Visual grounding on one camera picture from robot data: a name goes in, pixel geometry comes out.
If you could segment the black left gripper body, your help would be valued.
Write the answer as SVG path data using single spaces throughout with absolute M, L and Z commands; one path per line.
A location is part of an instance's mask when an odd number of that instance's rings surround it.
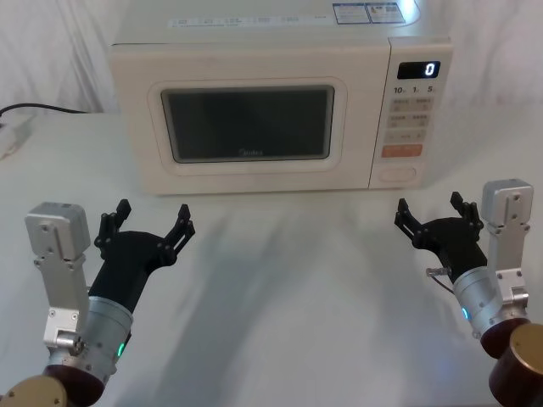
M 111 300 L 133 312 L 150 275 L 176 263 L 177 254 L 163 237 L 143 231 L 121 231 L 94 242 L 103 264 L 89 295 Z

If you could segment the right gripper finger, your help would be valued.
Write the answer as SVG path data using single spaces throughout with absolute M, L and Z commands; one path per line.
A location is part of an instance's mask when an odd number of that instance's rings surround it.
M 425 249 L 426 235 L 423 225 L 413 217 L 404 198 L 401 198 L 398 202 L 395 225 L 411 240 L 414 248 Z
M 467 224 L 470 236 L 475 242 L 479 240 L 479 234 L 484 228 L 484 223 L 479 217 L 478 206 L 475 202 L 464 201 L 462 195 L 458 191 L 451 194 L 451 206 L 461 216 Z

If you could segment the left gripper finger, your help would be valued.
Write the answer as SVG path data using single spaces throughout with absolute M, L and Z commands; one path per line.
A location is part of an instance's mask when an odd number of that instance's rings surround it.
M 171 230 L 157 244 L 159 259 L 162 265 L 174 265 L 177 255 L 194 236 L 195 228 L 191 220 L 190 209 L 187 204 L 182 204 Z
M 105 255 L 107 246 L 128 218 L 131 211 L 132 207 L 129 201 L 123 198 L 118 203 L 114 212 L 103 213 L 101 215 L 98 235 L 94 240 L 94 246 L 99 250 L 101 255 Z

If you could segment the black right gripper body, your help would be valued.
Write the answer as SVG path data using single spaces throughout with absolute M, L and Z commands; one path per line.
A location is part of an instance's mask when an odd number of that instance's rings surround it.
M 448 270 L 448 277 L 456 281 L 463 274 L 487 265 L 487 258 L 480 248 L 480 220 L 440 218 L 427 222 L 417 232 L 417 248 L 435 254 Z

